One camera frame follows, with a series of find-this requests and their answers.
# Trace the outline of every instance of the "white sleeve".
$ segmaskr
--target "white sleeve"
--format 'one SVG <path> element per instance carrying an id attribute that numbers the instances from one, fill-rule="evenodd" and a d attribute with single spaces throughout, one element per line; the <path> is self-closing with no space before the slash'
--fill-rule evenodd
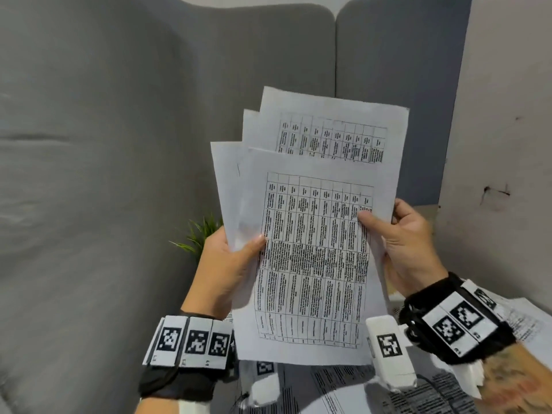
<path id="1" fill-rule="evenodd" d="M 209 414 L 210 402 L 178 400 L 178 414 Z"/>

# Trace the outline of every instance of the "white tracking device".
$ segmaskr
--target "white tracking device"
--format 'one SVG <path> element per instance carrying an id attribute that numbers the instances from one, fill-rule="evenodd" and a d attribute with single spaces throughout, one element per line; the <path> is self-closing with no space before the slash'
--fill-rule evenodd
<path id="1" fill-rule="evenodd" d="M 406 349 L 411 343 L 397 321 L 382 315 L 368 318 L 366 327 L 376 376 L 383 387 L 400 391 L 416 386 L 416 373 Z"/>

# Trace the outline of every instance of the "finger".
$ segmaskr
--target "finger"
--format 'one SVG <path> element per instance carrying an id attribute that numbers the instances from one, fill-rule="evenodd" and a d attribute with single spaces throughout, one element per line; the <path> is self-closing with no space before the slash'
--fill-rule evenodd
<path id="1" fill-rule="evenodd" d="M 370 211 L 358 212 L 358 220 L 371 231 L 377 232 L 385 239 L 394 238 L 397 233 L 397 226 L 388 222 L 383 222 L 380 218 L 372 215 Z"/>
<path id="2" fill-rule="evenodd" d="M 245 266 L 249 261 L 258 255 L 266 244 L 266 238 L 260 234 L 253 238 L 250 242 L 244 245 L 244 247 L 235 252 L 238 259 L 238 265 Z"/>
<path id="3" fill-rule="evenodd" d="M 406 203 L 404 200 L 402 199 L 395 199 L 395 210 L 394 210 L 394 213 L 395 215 L 402 219 L 404 218 L 405 216 L 408 216 L 410 214 L 417 214 L 418 212 L 416 212 L 414 210 L 413 207 L 411 207 L 408 203 Z"/>
<path id="4" fill-rule="evenodd" d="M 221 226 L 219 229 L 217 229 L 215 232 L 213 232 L 207 238 L 210 238 L 211 242 L 222 242 L 222 243 L 228 244 L 228 240 L 226 239 L 226 230 L 224 229 L 224 225 Z"/>

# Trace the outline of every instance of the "wristband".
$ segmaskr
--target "wristband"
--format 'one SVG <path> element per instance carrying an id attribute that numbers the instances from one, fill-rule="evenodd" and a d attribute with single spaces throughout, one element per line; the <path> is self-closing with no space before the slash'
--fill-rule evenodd
<path id="1" fill-rule="evenodd" d="M 485 360 L 515 343 L 501 306 L 451 272 L 405 299 L 399 322 L 412 344 L 449 365 Z"/>
<path id="2" fill-rule="evenodd" d="M 142 397 L 210 401 L 235 362 L 232 324 L 199 314 L 159 321 L 142 364 Z"/>

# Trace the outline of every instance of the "dark gray panel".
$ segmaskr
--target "dark gray panel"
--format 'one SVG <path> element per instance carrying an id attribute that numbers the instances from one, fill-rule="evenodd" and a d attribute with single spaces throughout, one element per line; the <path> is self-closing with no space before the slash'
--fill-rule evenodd
<path id="1" fill-rule="evenodd" d="M 135 0 L 2 0 L 0 386 L 14 414 L 134 410 L 152 329 L 193 272 L 168 241 L 219 210 L 208 142 L 238 139 L 264 84 L 334 92 L 326 10 L 177 8 L 163 22 Z"/>
<path id="2" fill-rule="evenodd" d="M 353 0 L 337 18 L 336 97 L 410 108 L 397 195 L 439 200 L 471 0 Z"/>

